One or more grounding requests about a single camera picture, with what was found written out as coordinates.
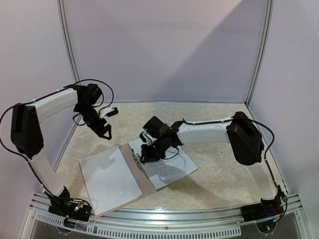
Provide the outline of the brown paper folder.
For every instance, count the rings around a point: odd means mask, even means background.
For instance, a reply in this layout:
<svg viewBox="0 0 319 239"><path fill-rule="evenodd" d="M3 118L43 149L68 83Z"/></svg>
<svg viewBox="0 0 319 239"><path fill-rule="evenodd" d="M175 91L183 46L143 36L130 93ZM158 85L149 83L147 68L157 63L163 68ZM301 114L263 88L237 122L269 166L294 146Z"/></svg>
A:
<svg viewBox="0 0 319 239"><path fill-rule="evenodd" d="M149 196L149 195L151 195L159 190L156 190L154 188L154 186L151 184L150 180L147 178L146 174L144 174L142 172L142 169L135 164L135 162L132 158L132 155L131 155L131 148L129 147L129 144L122 145L119 147L119 149L120 149L128 167L129 167L131 173L133 174L137 184L139 185L139 187L143 193L142 196L140 196L139 198L122 206L122 207L125 207L125 206L127 206L131 203L134 203L140 199L143 199L143 198L145 198L145 197L147 197L147 196Z"/></svg>

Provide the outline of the aluminium front rail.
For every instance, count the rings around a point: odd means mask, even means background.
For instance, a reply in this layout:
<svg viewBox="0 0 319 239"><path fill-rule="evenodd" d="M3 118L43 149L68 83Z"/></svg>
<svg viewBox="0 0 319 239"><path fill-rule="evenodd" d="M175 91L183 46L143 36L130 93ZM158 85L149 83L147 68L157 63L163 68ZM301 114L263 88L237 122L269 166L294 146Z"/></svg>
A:
<svg viewBox="0 0 319 239"><path fill-rule="evenodd" d="M42 194L34 193L29 208L48 213L49 199ZM241 206L203 210L139 210L123 208L98 218L91 215L89 222L101 224L118 222L141 225L186 225L200 223L222 224L226 221L231 221L235 224L240 224L244 223L240 209ZM302 204L298 194L290 194L285 216L299 209L302 209Z"/></svg>

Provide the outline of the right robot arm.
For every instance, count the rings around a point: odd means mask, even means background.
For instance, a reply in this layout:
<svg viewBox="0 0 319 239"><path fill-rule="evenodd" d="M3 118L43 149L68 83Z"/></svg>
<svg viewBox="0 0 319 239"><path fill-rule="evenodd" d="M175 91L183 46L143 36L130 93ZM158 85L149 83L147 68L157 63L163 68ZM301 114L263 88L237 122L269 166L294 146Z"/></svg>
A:
<svg viewBox="0 0 319 239"><path fill-rule="evenodd" d="M218 142L231 146L235 160L248 168L261 195L258 213L268 217L277 209L277 202L287 203L287 195L276 182L274 173L267 160L272 146L265 145L258 127L269 133L266 125L250 119L243 112L236 112L225 119L210 121L186 121L184 119L167 125L158 117L152 117L140 134L140 162L142 164L167 160L166 152L170 148L178 149L188 143Z"/></svg>

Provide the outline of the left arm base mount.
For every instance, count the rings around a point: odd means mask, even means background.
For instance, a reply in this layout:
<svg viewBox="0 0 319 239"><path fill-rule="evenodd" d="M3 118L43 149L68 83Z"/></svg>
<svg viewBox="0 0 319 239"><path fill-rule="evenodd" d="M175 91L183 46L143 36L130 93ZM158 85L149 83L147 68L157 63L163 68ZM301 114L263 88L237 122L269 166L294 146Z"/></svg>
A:
<svg viewBox="0 0 319 239"><path fill-rule="evenodd" d="M50 206L48 211L52 214L68 217L74 220L88 222L92 207L84 199L49 197Z"/></svg>

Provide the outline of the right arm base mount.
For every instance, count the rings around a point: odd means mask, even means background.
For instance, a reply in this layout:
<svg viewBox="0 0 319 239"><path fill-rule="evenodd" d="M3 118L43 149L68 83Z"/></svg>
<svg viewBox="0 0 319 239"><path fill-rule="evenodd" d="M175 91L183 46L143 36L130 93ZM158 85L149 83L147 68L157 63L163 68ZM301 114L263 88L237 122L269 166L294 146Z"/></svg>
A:
<svg viewBox="0 0 319 239"><path fill-rule="evenodd" d="M244 222L271 219L275 216L282 215L284 211L285 209L280 199L261 199L261 202L259 203L246 205L240 208Z"/></svg>

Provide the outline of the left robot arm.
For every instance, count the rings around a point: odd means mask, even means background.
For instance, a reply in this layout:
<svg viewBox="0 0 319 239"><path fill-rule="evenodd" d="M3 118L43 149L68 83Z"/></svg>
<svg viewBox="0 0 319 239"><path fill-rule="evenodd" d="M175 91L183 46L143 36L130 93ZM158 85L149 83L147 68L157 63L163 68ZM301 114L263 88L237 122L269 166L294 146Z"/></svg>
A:
<svg viewBox="0 0 319 239"><path fill-rule="evenodd" d="M44 126L48 125L51 117L72 109L99 138L111 140L112 127L102 112L97 110L98 100L104 99L101 86L111 89L102 80L83 79L30 102L10 106L0 117L4 119L7 113L11 113L9 139L12 146L1 141L2 148L27 163L49 199L55 203L56 210L63 216L70 216L74 205L70 202L72 198L68 189L57 178L47 159Z"/></svg>

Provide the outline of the metal folder clip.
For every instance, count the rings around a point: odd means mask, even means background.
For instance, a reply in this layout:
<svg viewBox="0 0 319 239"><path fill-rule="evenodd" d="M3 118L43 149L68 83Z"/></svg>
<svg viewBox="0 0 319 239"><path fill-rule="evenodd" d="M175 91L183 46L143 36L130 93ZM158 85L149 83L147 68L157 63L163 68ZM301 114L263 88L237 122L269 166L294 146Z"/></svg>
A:
<svg viewBox="0 0 319 239"><path fill-rule="evenodd" d="M135 154L134 150L131 148L131 155L132 155L132 158L135 162L135 164L138 166L138 167L141 167L141 163L140 163L140 158L139 158L139 155L138 154Z"/></svg>

